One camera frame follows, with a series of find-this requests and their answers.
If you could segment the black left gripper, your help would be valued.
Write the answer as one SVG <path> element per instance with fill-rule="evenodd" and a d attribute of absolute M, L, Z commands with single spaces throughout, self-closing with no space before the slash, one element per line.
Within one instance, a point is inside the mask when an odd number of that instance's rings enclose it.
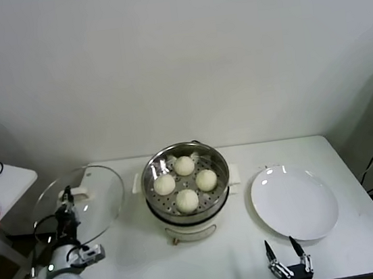
<path fill-rule="evenodd" d="M 76 236 L 80 225 L 76 210 L 73 208 L 74 196 L 70 185 L 65 187 L 63 193 L 59 196 L 59 207 L 55 212 L 57 220 L 57 237 Z"/>

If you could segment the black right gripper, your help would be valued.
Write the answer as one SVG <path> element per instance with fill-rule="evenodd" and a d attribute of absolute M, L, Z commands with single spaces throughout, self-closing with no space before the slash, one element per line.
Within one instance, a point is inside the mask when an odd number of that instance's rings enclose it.
<path fill-rule="evenodd" d="M 289 237 L 289 240 L 297 256 L 300 258 L 300 264 L 290 265 L 289 267 L 283 265 L 276 258 L 272 247 L 265 240 L 264 245 L 269 270 L 280 279 L 313 279 L 314 268 L 312 267 L 312 259 L 310 255 L 303 250 L 303 247 L 292 236 Z"/>

